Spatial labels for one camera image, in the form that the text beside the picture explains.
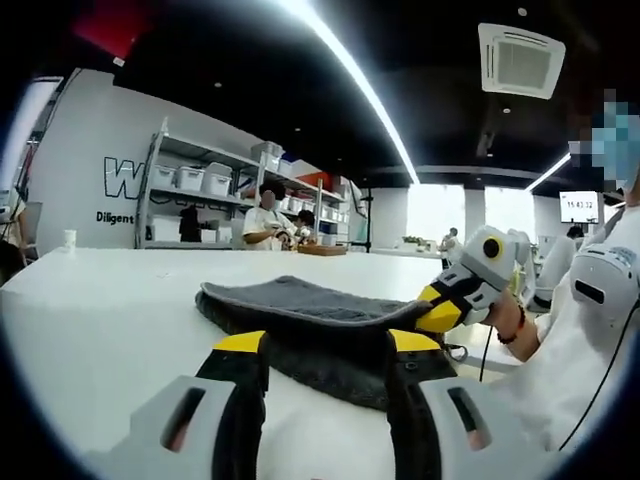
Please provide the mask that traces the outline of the person's right hand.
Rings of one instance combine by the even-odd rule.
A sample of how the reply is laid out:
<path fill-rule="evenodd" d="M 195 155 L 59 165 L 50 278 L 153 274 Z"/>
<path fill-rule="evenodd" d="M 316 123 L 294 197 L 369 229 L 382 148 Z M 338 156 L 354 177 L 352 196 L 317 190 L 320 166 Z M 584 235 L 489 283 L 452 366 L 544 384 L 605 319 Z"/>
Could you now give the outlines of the person's right hand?
<path fill-rule="evenodd" d="M 490 306 L 485 320 L 503 339 L 514 337 L 520 329 L 522 314 L 519 303 L 509 290 L 504 290 Z"/>

